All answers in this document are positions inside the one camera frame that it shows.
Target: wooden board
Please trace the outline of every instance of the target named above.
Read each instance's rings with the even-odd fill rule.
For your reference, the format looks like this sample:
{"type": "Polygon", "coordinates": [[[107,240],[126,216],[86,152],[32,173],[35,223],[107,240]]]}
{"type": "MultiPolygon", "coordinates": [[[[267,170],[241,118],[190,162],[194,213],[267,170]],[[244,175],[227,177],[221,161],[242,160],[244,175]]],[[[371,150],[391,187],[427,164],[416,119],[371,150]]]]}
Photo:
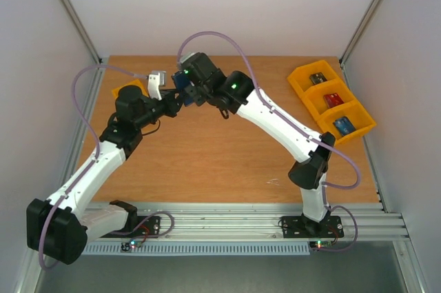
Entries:
{"type": "MultiPolygon", "coordinates": [[[[246,72],[240,57],[212,57],[225,74],[246,72]]],[[[250,57],[259,84],[283,109],[305,125],[318,130],[286,77],[295,67],[326,59],[341,75],[335,57],[250,57]]],[[[176,72],[175,57],[110,57],[109,64],[148,74],[151,70],[176,72]]],[[[106,70],[92,126],[100,135],[114,112],[111,90],[131,78],[106,70]]],[[[278,142],[254,124],[232,115],[224,120],[210,105],[183,107],[174,119],[161,119],[161,129],[145,137],[133,155],[104,183],[95,201],[154,202],[248,202],[300,203],[300,190],[287,177],[294,160],[278,142]]],[[[93,150],[86,136],[81,162],[93,150]]],[[[359,188],[350,191],[328,188],[332,203],[375,203],[376,189],[362,139],[338,147],[360,166],[359,188]]],[[[337,155],[331,157],[329,181],[350,185],[351,166],[337,155]]]]}

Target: battery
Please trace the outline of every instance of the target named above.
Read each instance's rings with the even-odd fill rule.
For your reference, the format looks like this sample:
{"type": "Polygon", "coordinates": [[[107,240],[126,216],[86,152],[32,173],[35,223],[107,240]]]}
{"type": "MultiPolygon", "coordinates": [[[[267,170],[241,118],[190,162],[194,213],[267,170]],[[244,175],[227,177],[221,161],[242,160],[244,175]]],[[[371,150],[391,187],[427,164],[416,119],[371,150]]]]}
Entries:
{"type": "Polygon", "coordinates": [[[311,81],[314,85],[324,83],[327,81],[326,77],[321,72],[318,72],[316,74],[312,74],[311,76],[309,76],[309,79],[311,79],[311,81]]]}
{"type": "Polygon", "coordinates": [[[337,93],[326,94],[324,98],[328,105],[328,108],[334,108],[338,105],[344,104],[342,98],[340,98],[340,96],[337,93]]]}
{"type": "Polygon", "coordinates": [[[346,116],[336,119],[334,125],[342,136],[346,136],[349,133],[356,131],[355,127],[346,116]]]}

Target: black connector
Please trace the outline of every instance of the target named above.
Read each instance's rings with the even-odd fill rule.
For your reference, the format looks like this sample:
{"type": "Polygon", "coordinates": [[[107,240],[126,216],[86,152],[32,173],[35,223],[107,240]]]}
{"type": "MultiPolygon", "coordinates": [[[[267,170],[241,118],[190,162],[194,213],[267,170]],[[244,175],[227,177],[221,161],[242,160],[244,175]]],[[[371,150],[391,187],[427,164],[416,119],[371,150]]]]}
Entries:
{"type": "MultiPolygon", "coordinates": [[[[322,134],[321,137],[323,143],[334,146],[336,138],[332,133],[326,132],[322,134]]],[[[328,169],[331,152],[322,146],[318,146],[310,156],[311,157],[304,162],[295,162],[288,172],[288,177],[300,188],[315,190],[318,187],[320,177],[328,169]]]]}

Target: orange bin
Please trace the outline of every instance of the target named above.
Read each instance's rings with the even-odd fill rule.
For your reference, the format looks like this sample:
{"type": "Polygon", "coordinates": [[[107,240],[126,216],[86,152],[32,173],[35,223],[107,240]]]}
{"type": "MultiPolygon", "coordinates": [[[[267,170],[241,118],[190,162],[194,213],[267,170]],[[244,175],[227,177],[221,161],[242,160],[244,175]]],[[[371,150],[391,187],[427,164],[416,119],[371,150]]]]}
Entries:
{"type": "Polygon", "coordinates": [[[325,60],[296,68],[287,80],[322,132],[330,132],[336,137],[336,145],[346,143],[355,137],[361,137],[376,126],[371,115],[325,60]],[[314,85],[309,76],[319,72],[326,77],[327,81],[314,85]],[[331,93],[337,93],[344,103],[328,108],[325,95],[331,93]],[[334,121],[343,116],[346,116],[356,129],[355,132],[346,136],[342,136],[334,126],[334,121]]]}
{"type": "Polygon", "coordinates": [[[120,86],[119,88],[114,88],[114,89],[112,90],[112,95],[113,95],[113,97],[116,99],[116,98],[118,97],[118,92],[119,92],[119,90],[120,90],[121,88],[123,88],[124,86],[129,86],[129,85],[135,85],[135,86],[138,86],[138,87],[141,89],[141,92],[143,93],[143,95],[145,95],[146,97],[149,96],[149,93],[148,93],[147,90],[145,89],[143,82],[140,81],[139,79],[134,79],[133,81],[131,81],[131,82],[125,84],[125,85],[122,85],[122,86],[120,86]]]}

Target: white panel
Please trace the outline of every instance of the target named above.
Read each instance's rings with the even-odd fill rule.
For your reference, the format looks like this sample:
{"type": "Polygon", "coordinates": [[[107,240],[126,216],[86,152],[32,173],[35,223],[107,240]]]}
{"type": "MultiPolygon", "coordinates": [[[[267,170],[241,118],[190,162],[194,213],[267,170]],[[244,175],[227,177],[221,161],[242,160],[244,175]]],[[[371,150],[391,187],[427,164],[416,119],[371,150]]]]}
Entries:
{"type": "Polygon", "coordinates": [[[13,292],[25,210],[61,184],[76,124],[70,82],[91,58],[59,0],[0,0],[0,15],[0,292],[13,292]]]}
{"type": "Polygon", "coordinates": [[[432,292],[441,290],[441,0],[384,0],[349,59],[352,89],[378,122],[367,137],[432,292]]]}
{"type": "MultiPolygon", "coordinates": [[[[99,54],[176,54],[202,30],[252,55],[340,56],[371,0],[71,0],[99,54]]],[[[236,54],[220,39],[189,50],[236,54]]]]}

